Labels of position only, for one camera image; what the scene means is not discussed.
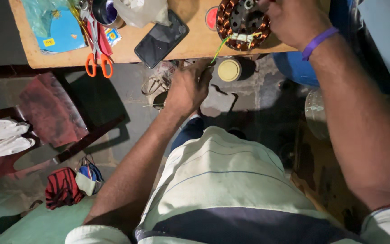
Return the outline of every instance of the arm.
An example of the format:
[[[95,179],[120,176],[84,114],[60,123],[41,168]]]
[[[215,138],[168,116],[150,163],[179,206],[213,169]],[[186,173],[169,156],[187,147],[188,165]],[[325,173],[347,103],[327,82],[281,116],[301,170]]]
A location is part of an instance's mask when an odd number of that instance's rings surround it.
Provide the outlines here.
[[[147,204],[160,161],[171,137],[209,92],[211,59],[176,71],[165,108],[123,158],[97,195],[84,225],[107,225],[130,236]]]
[[[315,0],[285,0],[268,8],[273,32],[300,51],[332,26]],[[309,61],[320,82],[329,135],[348,187],[371,209],[389,205],[389,105],[339,34],[316,47]]]

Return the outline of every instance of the person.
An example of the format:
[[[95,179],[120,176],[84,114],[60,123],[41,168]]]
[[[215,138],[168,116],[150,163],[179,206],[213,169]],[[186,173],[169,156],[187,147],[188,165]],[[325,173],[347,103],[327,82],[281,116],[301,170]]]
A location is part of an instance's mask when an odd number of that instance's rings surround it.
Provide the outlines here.
[[[316,0],[259,5],[277,37],[300,51],[332,27]],[[175,73],[165,108],[66,243],[390,243],[390,107],[340,34],[309,62],[347,185],[373,210],[360,235],[318,212],[273,151],[214,126],[171,152],[149,200],[168,142],[207,96],[210,59],[202,59]]]

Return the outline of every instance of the shirt sleeve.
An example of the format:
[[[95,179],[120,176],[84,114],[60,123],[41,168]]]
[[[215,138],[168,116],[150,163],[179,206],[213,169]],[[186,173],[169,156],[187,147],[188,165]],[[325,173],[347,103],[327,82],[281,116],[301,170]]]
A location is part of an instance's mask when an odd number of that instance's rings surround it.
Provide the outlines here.
[[[70,231],[65,244],[130,244],[121,230],[105,225],[82,225]]]
[[[390,208],[377,210],[367,216],[360,236],[369,244],[390,244]]]

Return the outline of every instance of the dark blue pants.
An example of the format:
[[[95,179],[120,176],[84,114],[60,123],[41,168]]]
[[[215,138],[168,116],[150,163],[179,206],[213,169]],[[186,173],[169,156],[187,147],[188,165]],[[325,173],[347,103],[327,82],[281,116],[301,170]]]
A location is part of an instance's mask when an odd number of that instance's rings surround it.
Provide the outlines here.
[[[204,121],[201,118],[193,118],[183,127],[177,136],[176,140],[171,145],[171,152],[177,147],[180,147],[185,142],[201,138],[204,133]],[[237,136],[240,139],[246,140],[246,136],[243,132],[238,130],[229,130],[228,133]]]

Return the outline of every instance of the orange scissor handle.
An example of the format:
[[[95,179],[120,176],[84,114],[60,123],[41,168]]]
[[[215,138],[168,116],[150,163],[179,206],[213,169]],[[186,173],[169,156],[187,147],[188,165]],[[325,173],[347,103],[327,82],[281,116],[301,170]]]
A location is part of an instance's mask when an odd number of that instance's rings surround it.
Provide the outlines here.
[[[92,70],[93,70],[93,73],[90,73],[90,70],[89,70],[89,68],[88,68],[88,65],[89,65],[89,63],[90,63],[90,60],[92,61]],[[94,77],[94,76],[96,76],[96,67],[97,67],[97,64],[95,64],[95,62],[94,62],[94,60],[95,60],[95,57],[94,57],[94,53],[90,53],[89,55],[88,55],[88,57],[87,57],[87,61],[85,61],[85,70],[87,71],[87,74],[89,75],[89,76],[91,76],[91,77]]]
[[[111,78],[112,74],[114,73],[114,68],[112,67],[111,60],[109,60],[109,57],[103,53],[100,54],[100,59],[102,60],[100,66],[102,67],[103,76],[105,76],[105,78]],[[106,64],[109,64],[109,67],[111,68],[111,72],[109,72],[109,75],[106,74]]]

